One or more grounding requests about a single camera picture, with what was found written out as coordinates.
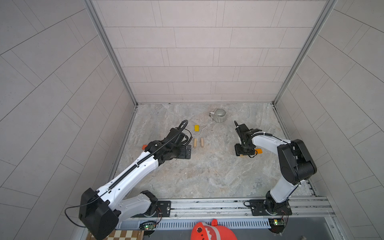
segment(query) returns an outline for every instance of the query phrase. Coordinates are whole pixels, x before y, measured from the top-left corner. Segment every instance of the mug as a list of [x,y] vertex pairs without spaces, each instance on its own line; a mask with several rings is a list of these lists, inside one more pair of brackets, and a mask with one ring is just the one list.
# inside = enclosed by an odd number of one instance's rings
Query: mug
[[210,112],[209,116],[218,123],[225,122],[227,119],[227,112],[224,109],[218,108],[214,112]]

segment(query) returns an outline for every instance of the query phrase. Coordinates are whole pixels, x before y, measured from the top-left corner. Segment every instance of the orange object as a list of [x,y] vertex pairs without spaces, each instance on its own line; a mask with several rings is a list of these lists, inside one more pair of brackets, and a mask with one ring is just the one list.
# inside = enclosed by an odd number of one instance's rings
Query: orange object
[[214,219],[211,225],[198,222],[192,229],[191,240],[237,240],[235,234],[227,227],[218,226]]

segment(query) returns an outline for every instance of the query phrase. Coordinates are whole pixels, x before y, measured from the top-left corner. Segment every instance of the black base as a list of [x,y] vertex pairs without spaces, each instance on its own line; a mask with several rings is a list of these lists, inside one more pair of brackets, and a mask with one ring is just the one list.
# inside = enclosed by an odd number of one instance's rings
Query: black base
[[254,149],[245,149],[240,143],[235,144],[235,153],[236,156],[241,156],[241,155],[255,155],[255,150]]
[[176,157],[177,159],[191,159],[191,145],[187,145],[180,149],[180,154]]
[[[152,217],[157,217],[157,211],[158,211],[157,208],[160,208],[160,211],[161,211],[160,214],[162,215],[162,217],[170,216],[170,201],[158,201],[156,212]],[[144,214],[137,214],[137,215],[134,215],[133,217],[149,217],[149,216],[146,216]]]
[[[268,213],[265,208],[264,200],[260,199],[251,199],[249,200],[249,207],[251,208],[252,211],[252,216],[271,216],[272,214]],[[288,201],[282,202],[278,204],[278,213],[277,215],[283,215],[283,210],[285,212],[284,215],[292,215],[291,208],[289,206]]]

